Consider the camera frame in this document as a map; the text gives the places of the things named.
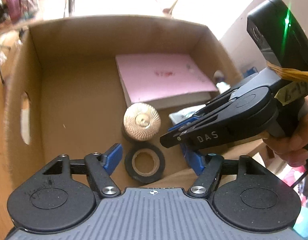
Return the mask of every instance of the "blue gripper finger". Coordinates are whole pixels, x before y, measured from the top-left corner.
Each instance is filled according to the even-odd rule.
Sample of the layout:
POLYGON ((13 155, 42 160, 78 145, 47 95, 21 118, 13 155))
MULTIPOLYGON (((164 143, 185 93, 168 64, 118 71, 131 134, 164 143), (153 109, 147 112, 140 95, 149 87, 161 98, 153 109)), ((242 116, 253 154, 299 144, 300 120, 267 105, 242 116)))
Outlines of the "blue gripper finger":
POLYGON ((104 165, 104 169, 108 173, 108 175, 112 175, 113 171, 121 161, 123 157, 123 147, 120 143, 115 143, 110 149, 108 149, 104 153, 104 157, 106 157, 104 165))
MULTIPOLYGON (((168 129, 168 131, 170 132, 170 131, 179 129, 180 127, 182 127, 182 126, 184 126, 188 123, 194 122, 197 119, 198 118, 196 116, 192 116, 191 118, 189 118, 189 119, 187 119, 183 122, 180 122, 180 123, 176 124, 175 126, 171 127, 170 129, 168 129)), ((201 175, 201 173, 203 172, 203 170, 205 169, 205 166, 206 166, 206 162, 205 162, 204 157, 202 155, 198 154, 197 152, 190 150, 185 143, 181 143, 180 147, 182 149, 182 153, 183 153, 183 156, 184 156, 184 158, 187 162, 187 165, 194 170, 194 172, 197 176, 201 175)))

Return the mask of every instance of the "human finger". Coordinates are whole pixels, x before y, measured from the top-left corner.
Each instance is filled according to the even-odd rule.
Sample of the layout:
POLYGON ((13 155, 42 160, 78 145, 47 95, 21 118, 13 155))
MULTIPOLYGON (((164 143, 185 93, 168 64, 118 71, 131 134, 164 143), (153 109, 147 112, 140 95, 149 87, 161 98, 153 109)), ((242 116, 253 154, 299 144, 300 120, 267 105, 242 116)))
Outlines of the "human finger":
POLYGON ((308 114, 300 120, 298 127, 289 141, 289 148, 295 151, 303 148, 306 144, 308 144, 308 114))
POLYGON ((289 163, 288 165, 291 166, 291 167, 297 168, 297 167, 303 166, 305 164, 306 164, 306 161, 302 161, 302 162, 298 162, 298 163, 289 163))
POLYGON ((270 136, 268 139, 263 139, 263 142, 267 144, 278 155, 290 152, 289 138, 275 138, 270 136))
POLYGON ((291 151, 285 154, 279 155, 279 157, 286 161, 288 164, 290 163, 303 163, 308 159, 308 151, 305 149, 299 149, 297 151, 291 151))
POLYGON ((270 138, 270 134, 267 131, 263 131, 261 133, 258 134, 262 139, 269 139, 270 138))

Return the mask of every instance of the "metal screw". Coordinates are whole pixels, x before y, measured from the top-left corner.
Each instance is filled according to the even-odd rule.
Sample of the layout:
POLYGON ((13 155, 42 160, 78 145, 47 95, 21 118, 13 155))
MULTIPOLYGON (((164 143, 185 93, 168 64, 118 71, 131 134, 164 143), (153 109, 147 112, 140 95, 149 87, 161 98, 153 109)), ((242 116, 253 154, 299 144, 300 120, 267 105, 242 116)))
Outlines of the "metal screw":
POLYGON ((113 195, 118 192, 118 188, 113 186, 107 186, 102 188, 102 192, 106 195, 113 195))
POLYGON ((194 186, 191 187, 191 192, 193 192, 194 194, 203 194, 206 192, 206 188, 202 186, 194 186))

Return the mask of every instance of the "black electrical tape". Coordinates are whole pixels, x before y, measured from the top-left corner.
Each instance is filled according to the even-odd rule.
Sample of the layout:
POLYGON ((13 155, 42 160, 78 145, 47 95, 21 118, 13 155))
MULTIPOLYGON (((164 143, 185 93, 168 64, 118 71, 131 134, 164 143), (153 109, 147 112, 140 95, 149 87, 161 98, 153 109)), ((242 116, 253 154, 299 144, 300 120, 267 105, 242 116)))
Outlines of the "black electrical tape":
POLYGON ((149 184, 162 178, 165 169, 165 158, 162 151, 153 144, 148 142, 137 143, 125 157, 125 169, 133 179, 149 184), (135 166, 135 158, 141 152, 146 152, 153 158, 154 167, 148 173, 139 171, 135 166))

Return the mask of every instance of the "cardboard box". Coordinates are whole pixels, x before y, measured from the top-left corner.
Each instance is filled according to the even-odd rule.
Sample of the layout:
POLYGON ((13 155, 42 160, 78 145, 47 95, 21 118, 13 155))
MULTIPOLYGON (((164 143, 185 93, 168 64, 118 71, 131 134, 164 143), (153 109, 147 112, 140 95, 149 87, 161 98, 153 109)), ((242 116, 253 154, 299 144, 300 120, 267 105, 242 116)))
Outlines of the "cardboard box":
MULTIPOLYGON (((252 142, 247 142, 231 147, 227 149, 227 151, 224 152, 222 156, 227 160, 238 160, 240 155, 249 155, 250 157, 253 157, 256 153, 264 153, 265 151, 266 144, 262 141, 262 139, 258 139, 252 142)), ((197 176, 195 172, 191 168, 188 168, 167 176, 159 181, 148 184, 147 187, 182 187, 187 191, 190 186, 193 185, 196 179, 197 176)), ((219 187, 235 179, 236 175, 222 176, 219 187)))
MULTIPOLYGON (((123 145, 124 154, 129 151, 132 145, 121 133, 126 103, 117 54, 189 53, 211 80, 216 70, 227 73, 226 81, 231 85, 241 80, 206 26, 169 18, 65 18, 31 26, 22 42, 12 60, 4 111, 1 165, 5 167, 5 184, 11 185, 7 192, 60 154, 79 159, 91 152, 104 152, 117 142, 123 145), (21 111, 27 106, 24 95, 30 102, 29 144, 21 135, 21 128, 25 129, 21 127, 21 111)), ((171 126, 168 114, 183 107, 159 111, 162 125, 151 143, 164 153, 164 177, 188 168, 179 146, 165 149, 159 143, 159 136, 171 126)), ((86 183, 84 175, 74 179, 86 183)), ((124 159, 112 179, 120 189, 140 186, 126 173, 124 159)), ((6 205, 7 196, 1 197, 0 207, 6 205)))

